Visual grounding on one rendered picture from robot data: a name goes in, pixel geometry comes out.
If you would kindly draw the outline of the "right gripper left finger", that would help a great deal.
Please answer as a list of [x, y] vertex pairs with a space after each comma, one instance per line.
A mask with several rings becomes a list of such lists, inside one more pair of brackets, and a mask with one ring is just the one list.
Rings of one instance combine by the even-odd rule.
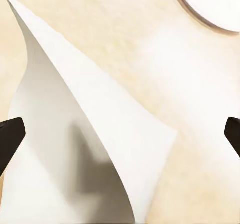
[[0, 177], [26, 136], [21, 117], [0, 122]]

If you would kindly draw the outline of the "saucer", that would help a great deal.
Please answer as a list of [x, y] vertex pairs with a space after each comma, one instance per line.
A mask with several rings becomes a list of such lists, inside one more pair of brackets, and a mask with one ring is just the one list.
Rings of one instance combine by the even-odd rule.
[[220, 28], [240, 32], [240, 0], [186, 0], [194, 10]]

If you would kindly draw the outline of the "paper coffee filter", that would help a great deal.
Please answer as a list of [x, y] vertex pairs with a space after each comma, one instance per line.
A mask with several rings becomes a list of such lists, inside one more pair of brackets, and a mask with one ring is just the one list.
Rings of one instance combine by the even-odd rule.
[[0, 224], [146, 224], [178, 132], [18, 0], [27, 46], [7, 119], [26, 136], [4, 171]]

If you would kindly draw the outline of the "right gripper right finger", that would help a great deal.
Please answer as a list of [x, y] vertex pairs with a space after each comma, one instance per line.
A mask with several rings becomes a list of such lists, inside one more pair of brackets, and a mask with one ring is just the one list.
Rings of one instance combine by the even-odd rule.
[[229, 117], [224, 129], [224, 135], [240, 156], [240, 118]]

